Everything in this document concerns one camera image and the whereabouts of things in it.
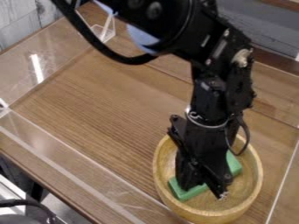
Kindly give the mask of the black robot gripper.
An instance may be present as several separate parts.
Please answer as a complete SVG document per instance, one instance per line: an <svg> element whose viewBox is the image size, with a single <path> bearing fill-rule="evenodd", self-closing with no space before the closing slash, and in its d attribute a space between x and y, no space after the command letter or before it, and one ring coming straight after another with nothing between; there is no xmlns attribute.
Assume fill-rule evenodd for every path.
<svg viewBox="0 0 299 224"><path fill-rule="evenodd" d="M170 135L176 147L175 177L179 187L188 191L206 185L218 200L229 195L234 176L227 162L229 144L234 144L239 131L233 119L225 128L206 129L187 118L171 115Z"/></svg>

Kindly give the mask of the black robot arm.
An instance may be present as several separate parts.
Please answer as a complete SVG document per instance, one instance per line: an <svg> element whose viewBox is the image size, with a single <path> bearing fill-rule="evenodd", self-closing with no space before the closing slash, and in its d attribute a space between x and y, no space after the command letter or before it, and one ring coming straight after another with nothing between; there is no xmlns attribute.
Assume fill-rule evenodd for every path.
<svg viewBox="0 0 299 224"><path fill-rule="evenodd" d="M127 23L132 40L152 55L191 63L192 93L184 115L172 115L175 177L183 190L207 185L223 199L234 181L227 153L253 106L251 40L218 12L215 0L96 0Z"/></svg>

